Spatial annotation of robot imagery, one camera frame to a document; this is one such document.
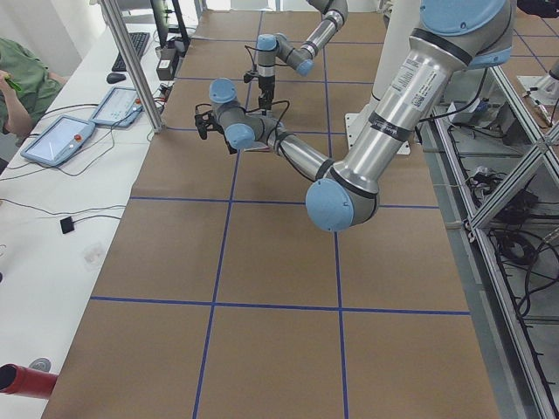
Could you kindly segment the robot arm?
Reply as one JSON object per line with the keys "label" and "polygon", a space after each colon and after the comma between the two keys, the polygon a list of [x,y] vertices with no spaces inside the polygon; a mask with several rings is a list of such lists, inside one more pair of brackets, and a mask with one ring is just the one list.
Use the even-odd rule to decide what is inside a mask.
{"label": "robot arm", "polygon": [[317,9],[323,19],[300,46],[293,45],[283,33],[262,34],[257,38],[252,69],[244,82],[257,79],[260,89],[259,109],[266,114],[272,109],[275,91],[276,59],[294,69],[300,76],[307,76],[314,67],[314,59],[332,37],[343,27],[348,18],[346,1],[307,1]]}
{"label": "robot arm", "polygon": [[[515,10],[513,1],[396,2],[388,32],[401,31],[408,38],[403,61],[380,98],[362,110],[362,129],[339,161],[307,145],[279,120],[246,111],[228,79],[210,84],[210,119],[232,148],[261,143],[284,157],[311,182],[305,203],[313,223],[329,232],[346,230],[375,215],[379,178],[451,76],[509,59]],[[404,22],[402,30],[399,22]]]}

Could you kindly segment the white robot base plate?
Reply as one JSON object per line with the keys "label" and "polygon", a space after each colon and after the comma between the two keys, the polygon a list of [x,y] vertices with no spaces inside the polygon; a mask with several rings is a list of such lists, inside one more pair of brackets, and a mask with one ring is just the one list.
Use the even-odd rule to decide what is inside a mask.
{"label": "white robot base plate", "polygon": [[397,146],[394,154],[409,155],[411,153],[411,146],[408,141],[397,141],[374,129],[369,117],[370,112],[345,114],[345,133],[349,150],[353,149],[359,140],[367,140],[370,144],[375,143],[377,146],[381,144],[380,140],[388,140],[387,145]]}

